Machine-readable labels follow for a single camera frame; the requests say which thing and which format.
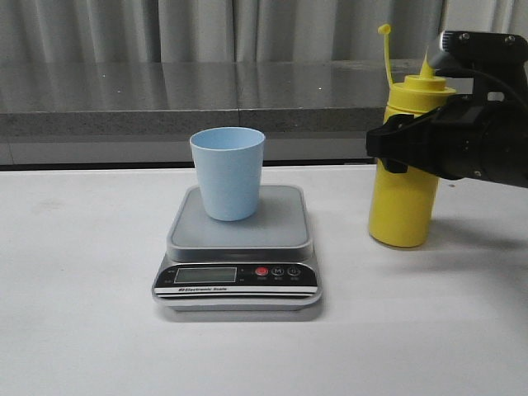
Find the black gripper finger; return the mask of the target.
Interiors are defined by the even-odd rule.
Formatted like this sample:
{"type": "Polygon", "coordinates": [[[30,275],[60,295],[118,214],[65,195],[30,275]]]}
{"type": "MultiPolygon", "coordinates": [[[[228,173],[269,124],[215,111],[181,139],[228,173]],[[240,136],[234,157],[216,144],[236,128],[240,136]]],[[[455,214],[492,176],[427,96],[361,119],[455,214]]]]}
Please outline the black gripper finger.
{"type": "Polygon", "coordinates": [[[431,121],[423,121],[401,129],[384,125],[366,133],[366,152],[378,158],[384,169],[405,173],[409,167],[437,174],[431,141],[431,121]]]}
{"type": "Polygon", "coordinates": [[[393,112],[387,114],[386,120],[384,121],[384,127],[388,129],[401,129],[419,122],[430,121],[440,109],[440,107],[437,107],[423,114],[393,112]]]}

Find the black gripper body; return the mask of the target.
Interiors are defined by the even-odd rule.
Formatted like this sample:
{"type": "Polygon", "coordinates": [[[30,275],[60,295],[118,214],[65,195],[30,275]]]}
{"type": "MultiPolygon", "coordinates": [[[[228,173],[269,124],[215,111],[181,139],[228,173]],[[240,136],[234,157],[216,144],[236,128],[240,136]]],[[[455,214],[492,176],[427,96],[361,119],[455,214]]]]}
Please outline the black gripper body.
{"type": "Polygon", "coordinates": [[[527,187],[527,110],[514,101],[446,105],[428,130],[431,172],[527,187]]]}

